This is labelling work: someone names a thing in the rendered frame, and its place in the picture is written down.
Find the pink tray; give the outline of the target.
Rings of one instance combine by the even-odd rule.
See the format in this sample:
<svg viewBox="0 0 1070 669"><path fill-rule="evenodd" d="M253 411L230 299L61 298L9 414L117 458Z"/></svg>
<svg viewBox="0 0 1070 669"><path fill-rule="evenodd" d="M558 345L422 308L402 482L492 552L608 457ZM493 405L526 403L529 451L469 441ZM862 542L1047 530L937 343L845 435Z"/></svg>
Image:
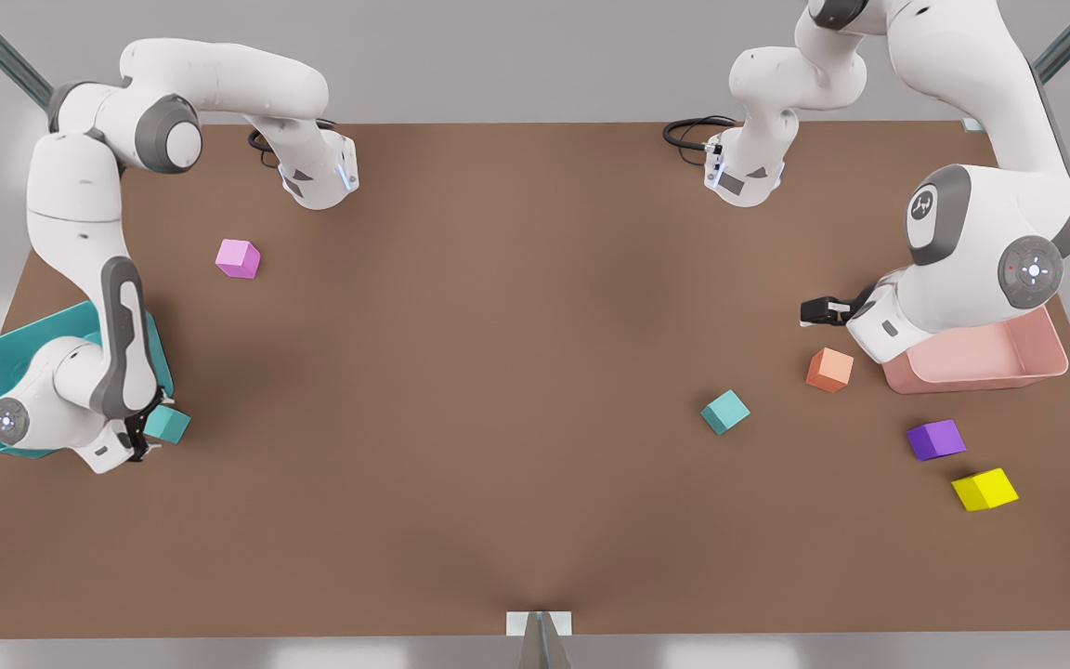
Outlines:
<svg viewBox="0 0 1070 669"><path fill-rule="evenodd" d="M941 332L881 365L899 394L1024 387L1066 372L1048 308L985 326Z"/></svg>

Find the purple cube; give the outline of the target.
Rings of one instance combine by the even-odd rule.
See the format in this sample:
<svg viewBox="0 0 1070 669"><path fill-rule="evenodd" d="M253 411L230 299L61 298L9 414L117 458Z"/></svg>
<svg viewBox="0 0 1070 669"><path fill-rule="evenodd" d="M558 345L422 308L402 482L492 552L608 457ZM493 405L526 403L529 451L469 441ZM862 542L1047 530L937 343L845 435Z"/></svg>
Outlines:
<svg viewBox="0 0 1070 669"><path fill-rule="evenodd" d="M913 427L906 437L914 456L921 462L967 452L956 420L951 419Z"/></svg>

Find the orange cube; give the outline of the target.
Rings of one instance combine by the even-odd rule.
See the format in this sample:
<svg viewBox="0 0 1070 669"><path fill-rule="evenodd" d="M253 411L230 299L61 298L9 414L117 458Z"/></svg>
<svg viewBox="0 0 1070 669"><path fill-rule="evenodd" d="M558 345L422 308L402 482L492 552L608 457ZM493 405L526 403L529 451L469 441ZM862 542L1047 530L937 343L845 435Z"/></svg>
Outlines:
<svg viewBox="0 0 1070 669"><path fill-rule="evenodd" d="M829 393L849 386L855 359L835 348L821 348L808 364L805 382Z"/></svg>

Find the pink cube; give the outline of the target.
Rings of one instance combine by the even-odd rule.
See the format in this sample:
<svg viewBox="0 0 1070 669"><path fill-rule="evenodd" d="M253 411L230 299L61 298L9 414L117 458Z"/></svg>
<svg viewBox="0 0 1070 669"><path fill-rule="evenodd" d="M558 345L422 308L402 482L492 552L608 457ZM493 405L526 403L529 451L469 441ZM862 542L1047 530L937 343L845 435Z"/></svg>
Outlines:
<svg viewBox="0 0 1070 669"><path fill-rule="evenodd" d="M221 240L214 264L230 278L254 279L262 254L246 240Z"/></svg>

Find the teal tray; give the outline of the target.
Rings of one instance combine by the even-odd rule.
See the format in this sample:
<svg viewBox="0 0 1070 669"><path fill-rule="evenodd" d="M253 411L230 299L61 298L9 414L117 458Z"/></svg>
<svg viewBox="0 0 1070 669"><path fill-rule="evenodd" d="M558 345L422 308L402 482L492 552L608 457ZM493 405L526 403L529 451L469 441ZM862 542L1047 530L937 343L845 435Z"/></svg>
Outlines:
<svg viewBox="0 0 1070 669"><path fill-rule="evenodd" d="M98 346L100 321L92 302L86 300L0 335L0 397L22 380L39 348L57 337L80 337ZM0 441L0 453L30 460L39 460L54 452L54 448L19 448Z"/></svg>

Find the teal blue cube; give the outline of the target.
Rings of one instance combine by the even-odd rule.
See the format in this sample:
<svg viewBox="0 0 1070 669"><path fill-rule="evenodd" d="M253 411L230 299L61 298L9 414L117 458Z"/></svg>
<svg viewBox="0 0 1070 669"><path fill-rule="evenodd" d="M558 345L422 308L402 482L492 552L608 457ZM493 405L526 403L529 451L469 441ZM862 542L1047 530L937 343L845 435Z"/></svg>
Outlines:
<svg viewBox="0 0 1070 669"><path fill-rule="evenodd" d="M746 402L734 390L728 389L702 408L700 415L714 434L724 435L729 429L747 419L749 414L750 410Z"/></svg>
<svg viewBox="0 0 1070 669"><path fill-rule="evenodd" d="M190 423L190 416L170 405L158 405L146 419L146 437L160 443L178 444Z"/></svg>

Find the yellow cube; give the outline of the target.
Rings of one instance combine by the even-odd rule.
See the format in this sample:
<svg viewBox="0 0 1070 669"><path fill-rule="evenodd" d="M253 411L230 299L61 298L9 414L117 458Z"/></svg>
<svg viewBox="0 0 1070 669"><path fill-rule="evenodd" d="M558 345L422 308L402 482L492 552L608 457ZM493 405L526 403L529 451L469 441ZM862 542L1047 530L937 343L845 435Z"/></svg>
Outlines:
<svg viewBox="0 0 1070 669"><path fill-rule="evenodd" d="M951 482L957 498L969 512L997 508L1013 503L1019 495L1002 467Z"/></svg>

